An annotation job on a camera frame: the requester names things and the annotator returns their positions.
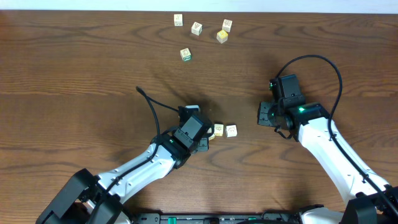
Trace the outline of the white block yellow edge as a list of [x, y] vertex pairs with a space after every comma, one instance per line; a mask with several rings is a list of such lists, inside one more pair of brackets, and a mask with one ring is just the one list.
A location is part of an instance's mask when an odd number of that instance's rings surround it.
[[214, 131], [213, 131], [212, 128], [210, 128], [210, 129], [207, 131], [207, 133], [209, 134], [209, 137], [208, 137], [209, 140], [212, 140], [212, 139], [215, 138], [215, 134], [214, 134]]

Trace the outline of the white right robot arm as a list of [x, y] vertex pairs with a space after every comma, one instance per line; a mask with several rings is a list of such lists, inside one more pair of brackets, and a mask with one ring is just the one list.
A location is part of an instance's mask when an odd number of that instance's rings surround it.
[[299, 223], [397, 223], [397, 188], [377, 175], [345, 141], [320, 103], [307, 103], [295, 75], [270, 80], [273, 99], [259, 105], [257, 123], [273, 127], [306, 148], [328, 174], [346, 208], [335, 212], [312, 205]]

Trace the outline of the white block blue letter T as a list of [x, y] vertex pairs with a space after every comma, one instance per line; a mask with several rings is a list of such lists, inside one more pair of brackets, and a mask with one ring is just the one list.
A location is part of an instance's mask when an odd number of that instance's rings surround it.
[[238, 135], [237, 127], [235, 124], [226, 126], [226, 136], [228, 138], [236, 137]]

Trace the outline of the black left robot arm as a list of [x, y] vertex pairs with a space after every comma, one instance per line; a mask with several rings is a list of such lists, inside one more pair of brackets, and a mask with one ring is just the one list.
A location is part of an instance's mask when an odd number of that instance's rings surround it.
[[197, 105], [178, 108], [180, 124], [154, 137], [139, 156], [93, 175], [82, 169], [70, 177], [39, 215], [37, 223], [132, 223], [124, 203], [145, 186], [183, 166], [208, 148], [212, 122]]

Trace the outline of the white block yellow side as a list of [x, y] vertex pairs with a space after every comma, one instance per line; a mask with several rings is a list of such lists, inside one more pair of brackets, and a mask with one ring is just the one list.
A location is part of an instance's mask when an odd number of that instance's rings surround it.
[[214, 135], [215, 136], [223, 136], [224, 133], [224, 125], [223, 124], [214, 124]]

